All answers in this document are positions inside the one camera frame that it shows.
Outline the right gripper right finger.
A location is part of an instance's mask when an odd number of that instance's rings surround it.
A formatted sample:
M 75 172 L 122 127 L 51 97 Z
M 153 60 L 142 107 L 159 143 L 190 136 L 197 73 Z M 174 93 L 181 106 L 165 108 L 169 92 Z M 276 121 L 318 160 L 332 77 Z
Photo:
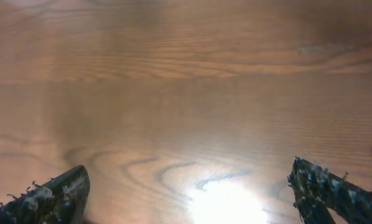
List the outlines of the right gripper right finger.
M 372 224 L 372 191 L 336 176 L 327 168 L 296 157 L 287 177 L 303 223 L 334 223 L 333 210 L 347 223 Z

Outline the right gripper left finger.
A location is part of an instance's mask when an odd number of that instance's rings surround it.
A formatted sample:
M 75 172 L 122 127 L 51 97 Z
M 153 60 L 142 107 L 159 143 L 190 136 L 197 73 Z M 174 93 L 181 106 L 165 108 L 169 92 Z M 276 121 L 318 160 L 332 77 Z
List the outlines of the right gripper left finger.
M 81 224 L 84 221 L 90 178 L 79 165 L 56 178 L 32 185 L 19 196 L 0 202 L 0 224 Z

